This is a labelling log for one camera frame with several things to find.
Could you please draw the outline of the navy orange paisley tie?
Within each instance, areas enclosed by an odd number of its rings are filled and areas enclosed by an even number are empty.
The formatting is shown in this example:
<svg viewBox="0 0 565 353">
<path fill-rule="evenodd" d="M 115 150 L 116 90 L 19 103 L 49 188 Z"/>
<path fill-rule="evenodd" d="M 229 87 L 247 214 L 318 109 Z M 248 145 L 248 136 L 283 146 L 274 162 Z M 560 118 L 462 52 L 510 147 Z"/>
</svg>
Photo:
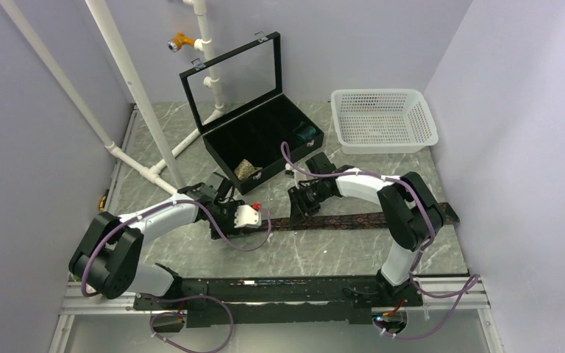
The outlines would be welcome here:
<svg viewBox="0 0 565 353">
<path fill-rule="evenodd" d="M 446 225 L 454 225 L 460 222 L 460 219 L 447 202 L 439 204 L 444 211 L 447 220 Z M 334 230 L 356 230 L 356 229 L 388 229 L 385 216 L 378 213 L 358 213 L 350 215 L 315 215 L 307 218 L 302 223 L 291 225 L 290 218 L 273 218 L 271 220 L 272 232 L 284 231 L 300 231 L 314 229 L 334 229 Z M 263 224 L 256 229 L 243 228 L 239 230 L 236 236 L 245 236 L 258 232 L 265 232 L 267 224 Z"/>
</svg>

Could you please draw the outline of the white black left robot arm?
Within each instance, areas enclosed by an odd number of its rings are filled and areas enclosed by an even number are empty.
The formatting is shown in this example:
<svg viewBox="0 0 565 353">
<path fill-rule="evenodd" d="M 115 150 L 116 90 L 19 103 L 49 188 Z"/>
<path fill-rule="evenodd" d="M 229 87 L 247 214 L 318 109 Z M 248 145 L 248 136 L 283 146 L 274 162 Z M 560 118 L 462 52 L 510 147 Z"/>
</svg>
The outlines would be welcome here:
<svg viewBox="0 0 565 353">
<path fill-rule="evenodd" d="M 164 265 L 145 264 L 145 246 L 169 232 L 207 221 L 221 239 L 238 234 L 235 214 L 245 202 L 233 197 L 232 183 L 213 173 L 206 182 L 179 189 L 168 199 L 123 215 L 108 211 L 90 223 L 68 264 L 84 297 L 115 299 L 125 292 L 151 294 L 165 309 L 182 298 L 181 276 Z"/>
</svg>

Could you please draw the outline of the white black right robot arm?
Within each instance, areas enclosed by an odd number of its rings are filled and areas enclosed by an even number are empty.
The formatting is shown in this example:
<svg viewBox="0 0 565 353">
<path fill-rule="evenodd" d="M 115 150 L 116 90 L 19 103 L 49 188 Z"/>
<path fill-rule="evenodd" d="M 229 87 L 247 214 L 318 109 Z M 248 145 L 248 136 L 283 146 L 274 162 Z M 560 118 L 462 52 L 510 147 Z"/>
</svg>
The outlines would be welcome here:
<svg viewBox="0 0 565 353">
<path fill-rule="evenodd" d="M 323 153 L 310 158 L 307 168 L 301 169 L 291 161 L 287 145 L 282 145 L 281 152 L 295 172 L 307 177 L 288 190 L 292 225 L 317 214 L 321 203 L 333 196 L 361 199 L 381 207 L 394 243 L 377 272 L 376 295 L 385 305 L 396 304 L 413 282 L 411 275 L 424 245 L 447 222 L 424 180 L 416 172 L 386 176 L 350 165 L 337 168 Z"/>
</svg>

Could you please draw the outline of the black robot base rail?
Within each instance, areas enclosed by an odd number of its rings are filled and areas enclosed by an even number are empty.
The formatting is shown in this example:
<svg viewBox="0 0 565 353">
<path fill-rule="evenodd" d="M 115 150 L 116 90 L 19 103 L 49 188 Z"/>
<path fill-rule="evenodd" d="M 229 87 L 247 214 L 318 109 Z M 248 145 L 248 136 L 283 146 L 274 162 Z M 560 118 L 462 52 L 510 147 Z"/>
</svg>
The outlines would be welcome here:
<svg viewBox="0 0 565 353">
<path fill-rule="evenodd" d="M 167 268 L 137 279 L 136 310 L 182 312 L 188 328 L 228 324 L 345 321 L 370 324 L 381 310 L 423 305 L 413 283 L 392 286 L 378 275 L 184 278 Z"/>
</svg>

